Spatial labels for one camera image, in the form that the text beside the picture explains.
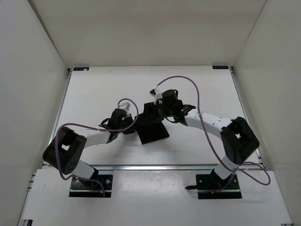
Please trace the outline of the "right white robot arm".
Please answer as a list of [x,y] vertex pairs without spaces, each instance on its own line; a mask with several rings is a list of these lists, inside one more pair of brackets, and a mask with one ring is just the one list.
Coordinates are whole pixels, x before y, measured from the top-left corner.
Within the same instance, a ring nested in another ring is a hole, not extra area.
[[140,115],[141,125],[152,125],[172,117],[175,123],[203,130],[222,141],[225,156],[211,176],[211,184],[215,188],[223,188],[231,172],[242,165],[260,145],[242,117],[221,118],[202,112],[193,105],[185,105],[178,99],[178,91],[175,89],[165,92],[153,89],[150,94],[154,101],[144,104],[143,113]]

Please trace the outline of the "black skirt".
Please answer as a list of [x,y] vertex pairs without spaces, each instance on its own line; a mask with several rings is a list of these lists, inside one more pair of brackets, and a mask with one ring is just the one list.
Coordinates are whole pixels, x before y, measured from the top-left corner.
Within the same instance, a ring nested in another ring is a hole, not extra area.
[[161,121],[153,122],[151,118],[148,118],[143,113],[137,116],[134,127],[142,145],[170,137],[167,129]]

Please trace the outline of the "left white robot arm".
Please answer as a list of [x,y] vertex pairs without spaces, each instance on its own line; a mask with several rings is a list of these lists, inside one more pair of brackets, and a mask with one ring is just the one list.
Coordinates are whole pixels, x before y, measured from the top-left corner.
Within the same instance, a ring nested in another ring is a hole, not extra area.
[[62,176],[71,175],[88,189],[101,187],[98,170],[80,159],[84,149],[109,144],[120,133],[134,133],[135,121],[136,118],[133,118],[127,109],[116,108],[111,117],[104,119],[98,128],[86,127],[74,131],[68,126],[63,126],[45,149],[42,158],[59,170]]

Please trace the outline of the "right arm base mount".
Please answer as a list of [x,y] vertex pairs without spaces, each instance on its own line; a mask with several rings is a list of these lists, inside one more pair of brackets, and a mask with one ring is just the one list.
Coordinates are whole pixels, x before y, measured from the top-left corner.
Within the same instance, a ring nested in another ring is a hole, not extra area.
[[185,187],[186,190],[197,190],[199,200],[209,199],[242,199],[236,174],[220,179],[212,170],[210,174],[197,174],[196,184]]

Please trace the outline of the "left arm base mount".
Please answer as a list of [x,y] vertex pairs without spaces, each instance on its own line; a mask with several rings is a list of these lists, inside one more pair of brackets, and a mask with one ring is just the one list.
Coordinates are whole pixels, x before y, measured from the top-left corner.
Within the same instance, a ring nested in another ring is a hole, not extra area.
[[70,185],[69,197],[111,198],[113,174],[112,172],[98,172],[98,182],[84,181],[73,178]]

